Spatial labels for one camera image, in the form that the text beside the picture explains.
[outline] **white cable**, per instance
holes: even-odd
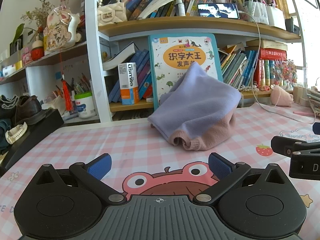
[[[261,46],[261,35],[260,35],[260,29],[259,29],[258,23],[256,22],[256,20],[255,20],[250,14],[248,14],[248,13],[246,13],[246,12],[244,12],[244,11],[242,11],[242,12],[245,13],[245,14],[247,14],[247,15],[249,15],[249,16],[252,18],[252,20],[255,22],[255,24],[256,24],[256,26],[257,26],[257,28],[258,28],[258,34],[259,34],[258,53],[259,53],[259,51],[260,51],[260,46]],[[256,62],[255,62],[255,66],[254,66],[253,73],[256,71],[257,64],[258,64],[258,57],[256,58]],[[289,119],[291,119],[291,120],[295,120],[295,121],[298,121],[298,122],[303,122],[303,121],[297,120],[297,119],[295,119],[295,118],[291,118],[291,117],[285,116],[284,114],[280,114],[280,113],[273,112],[273,111],[270,111],[270,110],[268,110],[268,109],[265,109],[265,108],[262,106],[262,104],[260,104],[260,102],[258,101],[258,99],[257,99],[257,97],[256,97],[256,95],[255,95],[255,93],[254,93],[254,90],[253,90],[253,75],[252,75],[252,78],[251,78],[251,84],[252,84],[252,93],[253,93],[254,99],[255,99],[255,101],[259,104],[259,106],[260,106],[262,109],[264,109],[265,111],[267,111],[267,112],[269,112],[269,113],[279,114],[279,115],[281,115],[281,116],[283,116],[283,117],[286,117],[286,118],[289,118]],[[308,124],[313,124],[313,123],[316,121],[316,111],[313,109],[313,106],[312,106],[312,104],[311,104],[310,99],[309,99],[308,96],[307,96],[307,98],[308,98],[309,104],[310,104],[310,106],[311,106],[311,109],[312,109],[312,111],[313,111],[313,113],[314,113],[313,121],[312,121],[311,123],[308,123]]]

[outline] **white sandal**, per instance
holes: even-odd
[[[26,122],[24,122],[23,125],[19,124],[11,130],[5,132],[5,139],[9,144],[13,144],[15,141],[21,138],[22,135],[25,134],[27,128],[28,126]]]

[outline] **green lid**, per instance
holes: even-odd
[[[75,99],[88,98],[88,97],[92,97],[92,93],[91,92],[75,95]]]

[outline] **red tassel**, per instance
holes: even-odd
[[[66,110],[71,111],[73,110],[72,103],[71,103],[71,98],[69,94],[69,90],[67,87],[67,83],[65,80],[62,80],[62,90],[64,94],[64,100],[66,101]]]

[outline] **blue gripper pad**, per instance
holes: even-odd
[[[315,122],[312,126],[312,130],[315,134],[320,134],[320,122]]]
[[[86,170],[96,179],[101,180],[111,170],[111,156],[107,153],[100,155],[86,165]]]
[[[219,180],[229,175],[234,170],[234,164],[218,155],[211,153],[208,159],[209,169]]]

